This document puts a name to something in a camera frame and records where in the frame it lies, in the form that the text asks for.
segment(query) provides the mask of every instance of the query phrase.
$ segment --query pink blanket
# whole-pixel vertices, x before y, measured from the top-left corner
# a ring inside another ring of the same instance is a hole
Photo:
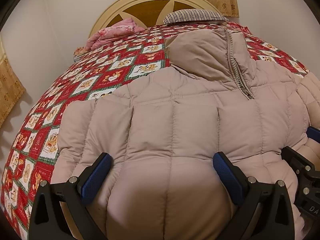
[[[127,18],[111,27],[97,31],[87,40],[84,50],[94,50],[141,31],[144,31],[144,28],[138,26],[132,18]]]

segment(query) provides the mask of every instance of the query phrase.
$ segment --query beige puffer jacket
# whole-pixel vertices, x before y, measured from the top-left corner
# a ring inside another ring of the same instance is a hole
[[[310,119],[320,127],[320,81],[252,60],[242,33],[225,29],[170,37],[166,50],[171,67],[67,107],[51,183],[108,152],[113,167],[88,210],[109,240],[215,239],[235,212],[212,166],[218,151],[246,176],[283,180],[293,203],[297,178],[280,152],[291,146],[320,166],[306,136]]]

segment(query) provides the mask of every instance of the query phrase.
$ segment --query striped pillow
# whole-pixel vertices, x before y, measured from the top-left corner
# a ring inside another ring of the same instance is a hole
[[[219,22],[229,20],[218,12],[203,9],[183,9],[169,13],[164,19],[164,24],[177,25],[182,23]]]

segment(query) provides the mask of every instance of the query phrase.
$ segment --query red checkered bedsheet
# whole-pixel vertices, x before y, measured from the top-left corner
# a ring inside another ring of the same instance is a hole
[[[155,26],[144,32],[87,53],[65,71],[28,113],[5,165],[1,206],[22,239],[27,239],[33,200],[41,180],[50,181],[59,156],[57,137],[63,111],[75,100],[89,100],[112,93],[132,80],[168,67],[164,38],[220,25]],[[295,58],[251,35],[238,24],[223,28],[244,32],[255,60],[279,63],[297,75],[308,70]]]

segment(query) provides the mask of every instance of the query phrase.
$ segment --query white wall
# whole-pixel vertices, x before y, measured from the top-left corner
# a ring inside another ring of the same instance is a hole
[[[0,175],[31,107],[72,63],[100,14],[116,0],[21,0],[1,36],[12,69],[27,92],[0,129]]]
[[[240,24],[320,78],[320,25],[303,0],[238,0]]]
[[[21,124],[39,97],[72,64],[100,14],[116,0],[21,0],[1,35],[27,89],[0,129],[0,172]],[[288,52],[320,78],[320,25],[303,0],[238,0],[240,23]]]

